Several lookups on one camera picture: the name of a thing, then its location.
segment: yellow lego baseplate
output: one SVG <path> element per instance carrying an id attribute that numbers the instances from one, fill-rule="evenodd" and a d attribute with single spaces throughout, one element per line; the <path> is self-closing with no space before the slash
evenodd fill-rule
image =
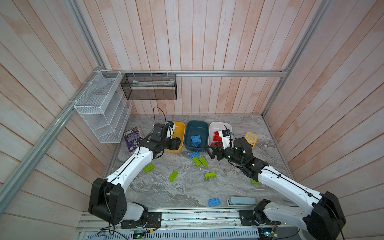
<path id="1" fill-rule="evenodd" d="M 255 147 L 257 139 L 259 139 L 259 136 L 257 136 L 256 134 L 254 134 L 252 132 L 247 132 L 244 137 L 245 137 L 246 141 L 252 145 L 252 148 Z"/>

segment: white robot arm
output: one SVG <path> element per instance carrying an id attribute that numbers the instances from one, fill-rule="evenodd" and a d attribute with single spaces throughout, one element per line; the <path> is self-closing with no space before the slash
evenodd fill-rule
<path id="1" fill-rule="evenodd" d="M 179 148 L 181 140 L 172 137 L 174 129 L 172 122 L 155 124 L 150 139 L 143 139 L 139 148 L 117 171 L 106 179 L 96 179 L 92 184 L 88 211 L 113 225 L 122 220 L 139 220 L 144 208 L 136 203 L 127 203 L 125 192 L 141 169 L 160 152 Z M 309 189 L 255 158 L 252 146 L 245 138 L 235 139 L 232 147 L 232 133 L 228 129 L 219 131 L 219 136 L 222 146 L 205 147 L 212 159 L 225 158 L 238 164 L 247 177 L 272 187 L 299 206 L 283 206 L 264 199 L 249 216 L 254 225 L 279 221 L 300 227 L 318 240 L 336 239 L 346 221 L 335 195 Z"/>
<path id="2" fill-rule="evenodd" d="M 249 178 L 265 184 L 296 203 L 299 207 L 276 204 L 262 200 L 250 216 L 255 225 L 269 221 L 284 222 L 308 231 L 315 239 L 334 240 L 346 223 L 337 197 L 309 189 L 284 176 L 268 163 L 252 155 L 252 146 L 245 138 L 235 139 L 229 129 L 219 131 L 222 146 L 206 146 L 212 159 L 223 158 L 238 164 L 238 168 Z"/>

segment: wooden wall panel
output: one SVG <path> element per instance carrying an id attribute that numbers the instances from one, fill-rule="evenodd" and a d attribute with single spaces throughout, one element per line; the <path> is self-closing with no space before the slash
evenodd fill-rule
<path id="1" fill-rule="evenodd" d="M 78 0 L 113 70 L 284 69 L 319 2 Z M 154 106 L 167 114 L 261 113 L 278 80 L 180 78 L 176 101 L 134 105 L 137 114 L 151 114 Z"/>
<path id="2" fill-rule="evenodd" d="M 97 63 L 63 0 L 1 1 L 0 29 L 2 185 Z M 72 238 L 110 153 L 75 114 L 0 217 L 1 238 Z"/>
<path id="3" fill-rule="evenodd" d="M 337 195 L 361 240 L 384 236 L 383 14 L 382 0 L 336 1 L 266 115 L 295 180 Z"/>

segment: mounting plate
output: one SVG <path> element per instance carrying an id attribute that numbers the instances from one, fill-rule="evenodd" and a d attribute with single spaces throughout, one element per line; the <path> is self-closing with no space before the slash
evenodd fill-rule
<path id="1" fill-rule="evenodd" d="M 149 224 L 145 228 L 160 228 L 161 212 L 148 212 L 147 221 Z M 121 222 L 121 228 L 142 228 L 142 227 L 136 227 L 135 222 L 136 221 L 132 221 L 132 220 L 124 220 Z"/>
<path id="2" fill-rule="evenodd" d="M 258 226 L 254 215 L 254 210 L 240 210 L 240 222 L 242 226 Z M 271 221 L 271 225 L 280 225 L 279 221 Z"/>

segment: book cover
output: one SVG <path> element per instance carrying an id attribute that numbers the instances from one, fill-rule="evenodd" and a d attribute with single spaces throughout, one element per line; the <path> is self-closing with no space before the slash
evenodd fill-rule
<path id="1" fill-rule="evenodd" d="M 123 135 L 129 152 L 133 152 L 139 146 L 140 141 L 144 138 L 140 127 L 132 128 L 131 130 L 123 133 Z"/>

